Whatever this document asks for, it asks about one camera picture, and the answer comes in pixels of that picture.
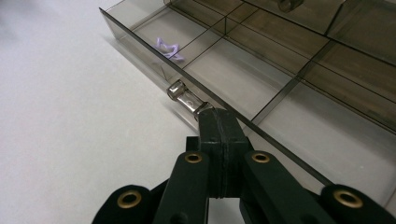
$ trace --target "white table surface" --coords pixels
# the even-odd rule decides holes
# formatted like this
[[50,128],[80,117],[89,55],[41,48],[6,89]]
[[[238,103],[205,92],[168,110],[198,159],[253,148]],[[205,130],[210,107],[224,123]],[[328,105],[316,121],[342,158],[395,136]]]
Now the white table surface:
[[[114,190],[168,178],[197,134],[112,47],[98,8],[118,1],[0,1],[0,223],[91,223]],[[236,203],[209,223],[241,223]]]

